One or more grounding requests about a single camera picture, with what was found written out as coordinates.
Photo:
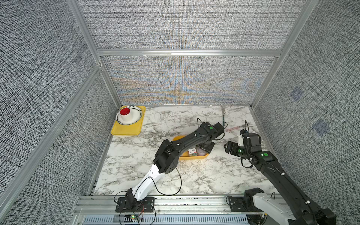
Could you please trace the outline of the yellow plastic storage box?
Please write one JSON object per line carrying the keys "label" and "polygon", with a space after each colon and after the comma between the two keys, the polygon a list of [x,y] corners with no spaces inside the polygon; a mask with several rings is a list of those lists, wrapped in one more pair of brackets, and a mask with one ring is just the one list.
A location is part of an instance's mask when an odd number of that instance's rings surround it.
{"label": "yellow plastic storage box", "polygon": [[187,150],[180,157],[179,160],[198,160],[205,159],[209,154],[207,152],[199,152],[196,148]]}

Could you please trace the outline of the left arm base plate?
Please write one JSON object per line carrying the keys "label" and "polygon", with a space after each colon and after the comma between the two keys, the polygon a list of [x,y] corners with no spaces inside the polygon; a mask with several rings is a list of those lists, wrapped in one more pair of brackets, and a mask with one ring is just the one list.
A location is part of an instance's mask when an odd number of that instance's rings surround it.
{"label": "left arm base plate", "polygon": [[126,212],[153,212],[154,211],[154,197],[146,197],[141,201],[130,202],[125,197],[119,197],[116,201],[116,213]]}

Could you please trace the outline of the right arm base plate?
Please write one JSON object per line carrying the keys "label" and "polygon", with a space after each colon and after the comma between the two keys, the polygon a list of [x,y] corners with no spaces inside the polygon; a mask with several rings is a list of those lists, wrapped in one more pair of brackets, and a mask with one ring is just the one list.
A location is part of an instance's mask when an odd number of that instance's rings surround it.
{"label": "right arm base plate", "polygon": [[249,212],[251,211],[251,200],[248,196],[233,197],[227,196],[226,203],[229,205],[231,212]]}

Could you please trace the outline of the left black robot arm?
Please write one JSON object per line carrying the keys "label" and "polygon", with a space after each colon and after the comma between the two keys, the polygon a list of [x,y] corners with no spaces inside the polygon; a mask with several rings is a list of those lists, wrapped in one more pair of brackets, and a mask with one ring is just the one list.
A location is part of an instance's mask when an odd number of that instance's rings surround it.
{"label": "left black robot arm", "polygon": [[160,178],[177,169],[180,157],[185,152],[199,148],[209,154],[215,145],[215,141],[220,140],[220,136],[224,133],[225,129],[221,122],[214,125],[203,122],[194,132],[179,140],[164,140],[155,154],[148,173],[139,184],[126,191],[126,201],[132,206],[139,206]]}

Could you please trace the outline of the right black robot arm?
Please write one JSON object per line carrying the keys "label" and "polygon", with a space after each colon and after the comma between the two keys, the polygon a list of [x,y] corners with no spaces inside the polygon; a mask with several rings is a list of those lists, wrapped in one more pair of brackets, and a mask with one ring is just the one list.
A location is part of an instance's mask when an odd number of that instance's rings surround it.
{"label": "right black robot arm", "polygon": [[245,207],[256,207],[282,225],[336,224],[335,214],[330,209],[321,208],[308,197],[285,173],[277,158],[271,152],[262,150],[261,140],[256,133],[243,133],[239,143],[228,141],[224,149],[230,155],[248,160],[250,168],[255,167],[260,171],[283,197],[291,212],[287,213],[283,207],[255,188],[245,192]]}

